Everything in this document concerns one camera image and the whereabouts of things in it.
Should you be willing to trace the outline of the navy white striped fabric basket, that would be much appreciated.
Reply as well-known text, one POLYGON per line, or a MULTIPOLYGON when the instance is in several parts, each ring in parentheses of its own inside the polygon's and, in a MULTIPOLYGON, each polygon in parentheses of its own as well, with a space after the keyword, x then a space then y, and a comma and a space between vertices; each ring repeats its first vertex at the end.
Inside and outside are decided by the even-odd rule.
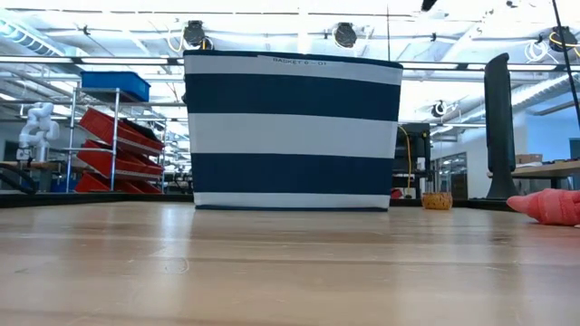
POLYGON ((183 60, 198 207, 389 207, 399 63, 240 51, 183 60))

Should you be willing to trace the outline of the black machine cabinet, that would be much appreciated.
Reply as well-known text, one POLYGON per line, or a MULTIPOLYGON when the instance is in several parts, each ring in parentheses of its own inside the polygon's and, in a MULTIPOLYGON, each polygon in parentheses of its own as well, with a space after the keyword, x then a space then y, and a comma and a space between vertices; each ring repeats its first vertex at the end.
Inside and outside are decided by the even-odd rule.
POLYGON ((430 191, 430 125, 400 123, 392 172, 392 198, 421 199, 430 191))

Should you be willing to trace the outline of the red storage bin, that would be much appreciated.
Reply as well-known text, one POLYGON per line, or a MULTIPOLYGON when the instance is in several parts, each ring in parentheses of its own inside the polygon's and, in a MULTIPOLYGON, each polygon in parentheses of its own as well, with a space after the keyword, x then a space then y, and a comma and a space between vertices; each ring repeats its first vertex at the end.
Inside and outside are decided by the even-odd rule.
POLYGON ((122 192, 127 194, 160 194, 161 190, 145 180, 117 180, 111 190, 111 181, 96 173, 84 173, 74 191, 77 193, 122 192))
POLYGON ((157 157, 164 149, 163 143, 153 130, 133 121, 122 118, 114 120, 95 108, 90 107, 82 116, 79 124, 98 139, 112 144, 117 135, 117 147, 129 152, 157 157))
POLYGON ((125 149, 117 148, 115 160, 112 160, 112 145, 87 139, 82 144, 82 150, 77 153, 77 158, 101 173, 106 178, 111 176, 111 169, 115 165, 115 177, 122 178, 140 175, 160 176, 162 166, 150 160, 146 155, 133 153, 125 149))

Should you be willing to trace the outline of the metal shelf rack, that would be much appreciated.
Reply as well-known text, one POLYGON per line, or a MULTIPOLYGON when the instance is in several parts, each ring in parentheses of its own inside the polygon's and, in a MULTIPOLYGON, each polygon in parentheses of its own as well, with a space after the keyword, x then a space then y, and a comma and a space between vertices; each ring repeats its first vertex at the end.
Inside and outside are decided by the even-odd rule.
MULTIPOLYGON (((71 107, 71 128, 72 129, 78 128, 78 129, 87 133, 86 139, 82 142, 82 144, 87 139, 96 140, 96 141, 99 141, 101 143, 106 143, 106 142, 98 139, 96 136, 92 135, 89 131, 84 129, 79 124, 79 122, 80 122, 82 116, 85 114, 85 112, 90 107, 92 107, 92 108, 96 109, 97 111, 100 111, 106 115, 112 116, 114 118, 114 120, 125 118, 125 119, 133 121, 133 122, 135 122, 143 127, 147 127, 147 128, 152 129, 155 136, 163 143, 164 149, 162 150, 161 154, 157 157, 149 156, 146 154, 144 154, 144 155, 146 155, 150 160, 152 160, 156 164, 162 166, 162 168, 163 168, 162 174, 160 176, 157 176, 157 177, 152 176, 152 175, 145 175, 145 176, 140 175, 139 177, 135 177, 135 176, 126 177, 125 173, 123 173, 122 178, 118 178, 118 177, 115 177, 115 165, 113 163, 112 169, 111 169, 111 176, 107 179, 109 179, 111 182, 111 190, 114 189, 114 182, 117 180, 122 180, 122 179, 124 179, 124 180, 145 180, 145 181, 150 182, 153 186, 159 188, 161 190, 160 194, 162 194, 163 193, 163 181, 164 181, 164 177, 165 177, 165 171, 164 171, 164 167, 163 167, 164 160, 165 160, 165 143, 164 143, 162 137, 158 136, 155 133, 154 127, 150 126, 149 124, 152 123, 153 126, 160 127, 162 131, 167 130, 167 125, 164 124, 161 121, 161 119, 155 117, 152 112, 143 109, 141 107, 140 102, 120 102, 120 94, 121 94, 121 91, 119 89, 116 89, 115 102, 107 102, 107 101, 97 100, 97 99, 93 98, 92 96, 84 93, 82 91, 82 88, 75 89, 74 94, 73 94, 73 98, 72 98, 72 107, 71 107)), ((67 180, 68 181, 72 180, 73 160, 74 159, 77 159, 79 161, 79 163, 81 164, 81 166, 79 167, 79 170, 82 172, 81 175, 78 177, 78 180, 75 182, 75 185, 71 187, 72 191, 74 191, 74 188, 76 187, 77 183, 80 181, 80 179, 84 173, 96 173, 96 174, 99 174, 102 176, 101 173, 99 173, 98 171, 91 168, 89 165, 87 165, 86 163, 82 162, 81 160, 79 160, 77 158, 77 153, 82 150, 82 144, 80 144, 78 146, 70 144, 69 148, 67 149, 68 155, 69 155, 68 162, 67 162, 67 180)), ((112 145, 112 160, 115 160, 115 157, 117 154, 117 148, 118 148, 117 147, 117 135, 113 136, 113 142, 111 145, 112 145)))

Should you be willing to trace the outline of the blue storage bin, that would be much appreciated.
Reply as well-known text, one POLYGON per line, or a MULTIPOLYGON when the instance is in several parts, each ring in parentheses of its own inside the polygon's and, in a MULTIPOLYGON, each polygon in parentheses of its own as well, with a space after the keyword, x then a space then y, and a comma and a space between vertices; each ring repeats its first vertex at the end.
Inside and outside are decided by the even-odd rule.
POLYGON ((100 101, 115 102, 116 89, 120 102, 148 102, 150 84, 135 72, 81 72, 82 91, 100 101))

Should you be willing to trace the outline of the black upright column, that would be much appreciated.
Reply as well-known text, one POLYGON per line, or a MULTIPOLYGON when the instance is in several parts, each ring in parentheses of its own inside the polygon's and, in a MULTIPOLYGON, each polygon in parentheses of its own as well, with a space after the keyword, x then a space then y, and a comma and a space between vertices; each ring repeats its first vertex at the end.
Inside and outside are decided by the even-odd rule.
POLYGON ((488 199, 507 199, 517 194, 512 178, 516 154, 508 60, 509 55, 502 53, 484 68, 488 171, 492 174, 488 199))

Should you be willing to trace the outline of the coral sock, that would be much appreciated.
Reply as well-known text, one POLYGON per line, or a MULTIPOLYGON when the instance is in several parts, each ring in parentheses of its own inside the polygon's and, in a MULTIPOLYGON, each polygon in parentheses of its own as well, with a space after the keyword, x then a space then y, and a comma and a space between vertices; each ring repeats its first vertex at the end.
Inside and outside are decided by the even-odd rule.
POLYGON ((546 188, 525 196, 512 196, 507 205, 541 225, 580 228, 580 190, 546 188))

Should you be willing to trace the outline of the wooden workbench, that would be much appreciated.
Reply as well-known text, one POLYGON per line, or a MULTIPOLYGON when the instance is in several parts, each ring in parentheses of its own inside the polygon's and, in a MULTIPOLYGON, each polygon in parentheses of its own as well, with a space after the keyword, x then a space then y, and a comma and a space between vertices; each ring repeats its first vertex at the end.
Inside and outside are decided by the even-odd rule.
POLYGON ((559 179, 580 174, 580 160, 516 168, 512 178, 559 179))

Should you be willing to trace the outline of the thin black pole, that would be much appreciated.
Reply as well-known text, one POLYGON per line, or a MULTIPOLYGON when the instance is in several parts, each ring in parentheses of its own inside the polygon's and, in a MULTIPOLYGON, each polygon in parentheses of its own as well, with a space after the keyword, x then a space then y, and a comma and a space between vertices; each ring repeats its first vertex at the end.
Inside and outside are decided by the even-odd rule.
POLYGON ((560 36, 561 47, 564 49, 565 70, 567 72, 567 76, 568 76, 568 80, 569 80, 569 84, 570 84, 570 89, 571 89, 571 93, 572 93, 572 98, 573 98, 573 103, 575 106, 575 113, 576 113, 576 117, 577 117, 578 128, 580 129, 580 101, 577 98, 577 91, 576 91, 576 87, 575 87, 575 78, 574 78, 574 76, 572 74, 572 70, 571 70, 570 60, 569 60, 569 56, 568 56, 568 49, 567 49, 566 40, 565 40, 565 36, 564 36, 564 29, 563 29, 563 26, 561 24, 561 19, 560 19, 560 15, 558 13, 556 0, 551 0, 551 3, 553 6, 553 9, 554 9, 554 14, 555 14, 555 18, 556 18, 556 26, 557 26, 558 34, 560 36))

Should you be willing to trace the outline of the black aluminium table frame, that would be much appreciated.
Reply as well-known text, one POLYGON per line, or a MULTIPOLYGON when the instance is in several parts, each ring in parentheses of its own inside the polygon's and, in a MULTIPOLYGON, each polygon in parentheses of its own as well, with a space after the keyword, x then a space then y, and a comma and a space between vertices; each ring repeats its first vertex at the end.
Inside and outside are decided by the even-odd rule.
MULTIPOLYGON (((96 193, 41 193, 36 195, 26 194, 0 194, 0 208, 17 208, 33 206, 64 206, 101 204, 115 202, 159 202, 159 203, 194 203, 192 195, 159 195, 159 194, 125 194, 120 192, 96 192, 96 193)), ((473 198, 467 200, 454 200, 453 208, 470 208, 491 211, 514 212, 505 200, 492 200, 473 198)), ((247 211, 366 211, 381 212, 382 208, 364 206, 361 208, 314 208, 314 207, 258 207, 258 206, 202 206, 207 210, 247 210, 247 211)))

